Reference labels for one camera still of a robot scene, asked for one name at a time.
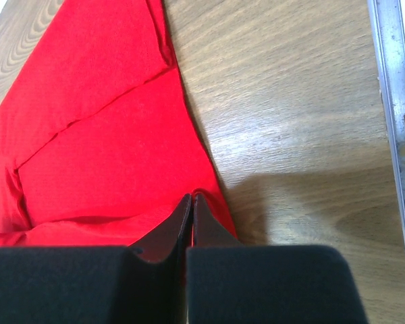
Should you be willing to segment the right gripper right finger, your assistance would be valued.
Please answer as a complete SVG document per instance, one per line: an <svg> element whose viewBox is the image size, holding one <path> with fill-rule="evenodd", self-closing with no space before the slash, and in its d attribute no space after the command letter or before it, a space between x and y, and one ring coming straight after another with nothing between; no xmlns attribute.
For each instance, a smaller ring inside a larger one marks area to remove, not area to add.
<svg viewBox="0 0 405 324"><path fill-rule="evenodd" d="M216 220L202 193L198 193L194 198L192 239L193 247L197 248L243 246Z"/></svg>

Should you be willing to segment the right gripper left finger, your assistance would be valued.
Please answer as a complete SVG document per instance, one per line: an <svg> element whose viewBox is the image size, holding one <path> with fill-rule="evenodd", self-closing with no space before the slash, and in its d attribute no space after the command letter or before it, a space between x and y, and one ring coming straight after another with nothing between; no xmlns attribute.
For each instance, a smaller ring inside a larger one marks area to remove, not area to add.
<svg viewBox="0 0 405 324"><path fill-rule="evenodd" d="M185 194L171 215L131 245L131 251L147 263L162 263L177 248L187 246L192 229L192 196Z"/></svg>

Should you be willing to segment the red t shirt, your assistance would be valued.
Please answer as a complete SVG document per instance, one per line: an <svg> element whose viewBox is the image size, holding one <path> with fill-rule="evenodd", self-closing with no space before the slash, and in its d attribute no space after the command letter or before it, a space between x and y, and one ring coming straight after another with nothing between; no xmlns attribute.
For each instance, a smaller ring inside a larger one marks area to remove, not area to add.
<svg viewBox="0 0 405 324"><path fill-rule="evenodd" d="M0 106L0 247L130 245L203 193L161 1L65 1Z"/></svg>

